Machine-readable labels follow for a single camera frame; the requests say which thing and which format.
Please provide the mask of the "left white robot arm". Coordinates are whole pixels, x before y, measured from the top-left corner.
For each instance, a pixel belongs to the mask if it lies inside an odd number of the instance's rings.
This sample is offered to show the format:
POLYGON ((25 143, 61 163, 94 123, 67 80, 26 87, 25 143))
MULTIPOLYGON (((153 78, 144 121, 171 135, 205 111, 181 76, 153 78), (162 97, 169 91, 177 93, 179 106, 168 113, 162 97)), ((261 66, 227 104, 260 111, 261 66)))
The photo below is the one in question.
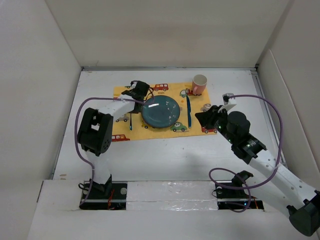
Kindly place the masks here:
POLYGON ((113 124, 125 114, 138 114, 145 105, 148 94, 153 94, 149 84, 134 80, 118 97, 90 97, 79 107, 74 124, 75 149, 79 158, 90 165, 91 178, 87 191, 107 198, 112 191, 112 175, 106 161, 101 159, 112 143, 113 124), (87 108, 79 122, 83 106, 93 100, 109 101, 107 106, 87 108))

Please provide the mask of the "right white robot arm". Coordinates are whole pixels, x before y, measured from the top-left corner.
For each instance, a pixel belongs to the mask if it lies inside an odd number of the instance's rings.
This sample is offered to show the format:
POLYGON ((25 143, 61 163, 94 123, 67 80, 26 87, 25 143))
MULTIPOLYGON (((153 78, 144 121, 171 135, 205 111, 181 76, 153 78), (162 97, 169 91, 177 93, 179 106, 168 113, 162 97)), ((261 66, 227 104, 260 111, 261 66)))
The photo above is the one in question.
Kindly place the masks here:
POLYGON ((212 106, 195 117, 207 129, 216 129, 230 144, 233 153, 256 169, 279 189, 281 208, 293 227, 304 236, 312 236, 320 227, 320 192, 300 180, 278 163, 266 146, 250 134, 251 123, 244 113, 230 113, 221 106, 212 106))

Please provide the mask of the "yellow car print cloth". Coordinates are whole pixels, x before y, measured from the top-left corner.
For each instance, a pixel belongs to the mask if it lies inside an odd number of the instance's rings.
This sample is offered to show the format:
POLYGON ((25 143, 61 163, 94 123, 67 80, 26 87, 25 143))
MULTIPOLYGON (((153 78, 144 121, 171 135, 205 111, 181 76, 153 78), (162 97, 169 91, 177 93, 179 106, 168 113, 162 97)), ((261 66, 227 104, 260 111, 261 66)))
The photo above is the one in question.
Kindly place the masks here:
POLYGON ((155 96, 168 96, 177 101, 180 107, 180 117, 177 122, 167 128, 153 128, 143 121, 140 113, 132 114, 132 130, 130 130, 130 114, 127 113, 113 124, 113 142, 205 136, 217 133, 215 129, 206 130, 201 127, 195 117, 196 113, 206 112, 211 107, 211 101, 206 89, 201 95, 193 95, 190 82, 156 83, 152 84, 151 87, 153 88, 153 94, 149 94, 147 96, 148 99, 155 96), (189 97, 191 105, 191 128, 188 128, 186 96, 189 97))

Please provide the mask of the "blue metal knife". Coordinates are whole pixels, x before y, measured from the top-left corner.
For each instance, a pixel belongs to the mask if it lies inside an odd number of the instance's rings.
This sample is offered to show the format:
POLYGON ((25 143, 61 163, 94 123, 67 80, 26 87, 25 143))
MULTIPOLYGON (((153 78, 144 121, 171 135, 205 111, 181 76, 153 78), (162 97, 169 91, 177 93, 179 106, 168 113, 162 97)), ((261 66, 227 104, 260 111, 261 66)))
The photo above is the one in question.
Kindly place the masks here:
POLYGON ((191 116, 191 102, 188 95, 186 96, 186 104, 187 104, 188 128, 190 129, 192 127, 192 116, 191 116))

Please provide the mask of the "teal ceramic plate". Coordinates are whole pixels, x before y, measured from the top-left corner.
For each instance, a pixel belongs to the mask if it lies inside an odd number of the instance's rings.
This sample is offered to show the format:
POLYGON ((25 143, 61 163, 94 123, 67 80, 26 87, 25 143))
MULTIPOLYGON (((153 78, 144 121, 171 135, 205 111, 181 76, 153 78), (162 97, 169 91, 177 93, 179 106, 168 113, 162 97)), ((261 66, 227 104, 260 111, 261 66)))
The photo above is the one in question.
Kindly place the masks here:
POLYGON ((141 109, 143 121, 156 129, 171 127, 178 121, 180 114, 177 101, 166 95, 149 98, 141 109))

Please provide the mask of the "blue metal fork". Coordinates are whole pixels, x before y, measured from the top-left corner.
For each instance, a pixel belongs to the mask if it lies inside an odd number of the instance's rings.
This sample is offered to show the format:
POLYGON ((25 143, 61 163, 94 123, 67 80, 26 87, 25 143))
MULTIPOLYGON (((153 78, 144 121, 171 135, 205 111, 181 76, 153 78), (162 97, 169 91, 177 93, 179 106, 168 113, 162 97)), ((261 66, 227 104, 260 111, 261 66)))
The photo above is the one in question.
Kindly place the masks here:
POLYGON ((133 120, 133 118, 132 118, 132 113, 130 113, 130 122, 129 122, 129 129, 130 129, 130 131, 132 131, 132 130, 133 130, 133 123, 132 123, 132 120, 133 120))

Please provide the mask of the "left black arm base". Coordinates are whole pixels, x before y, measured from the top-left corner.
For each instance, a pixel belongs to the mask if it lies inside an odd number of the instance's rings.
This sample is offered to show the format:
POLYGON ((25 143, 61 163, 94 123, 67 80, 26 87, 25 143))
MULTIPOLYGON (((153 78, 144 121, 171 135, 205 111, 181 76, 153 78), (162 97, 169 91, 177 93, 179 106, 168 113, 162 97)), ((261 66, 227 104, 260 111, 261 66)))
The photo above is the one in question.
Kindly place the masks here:
POLYGON ((81 198, 79 208, 81 210, 126 210, 127 208, 127 192, 128 183, 123 181, 112 182, 111 188, 107 194, 102 193, 97 188, 92 187, 88 194, 90 182, 85 181, 79 183, 78 187, 81 189, 81 198))

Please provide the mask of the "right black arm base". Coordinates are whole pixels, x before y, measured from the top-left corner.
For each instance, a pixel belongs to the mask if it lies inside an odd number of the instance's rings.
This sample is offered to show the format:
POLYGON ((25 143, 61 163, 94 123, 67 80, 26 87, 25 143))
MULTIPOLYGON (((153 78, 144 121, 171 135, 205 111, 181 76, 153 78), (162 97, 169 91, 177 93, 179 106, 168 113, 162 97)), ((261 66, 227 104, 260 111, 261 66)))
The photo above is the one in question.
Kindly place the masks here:
MULTIPOLYGON (((252 173, 245 170, 237 173, 243 180, 247 180, 253 177, 252 173)), ((234 176, 231 180, 218 181, 229 187, 242 187, 242 182, 234 176)), ((214 190, 211 195, 217 199, 218 210, 231 210, 235 212, 242 211, 245 207, 248 210, 264 210, 263 202, 256 199, 254 196, 251 197, 249 203, 249 195, 244 190, 233 190, 223 188, 215 184, 214 190)))

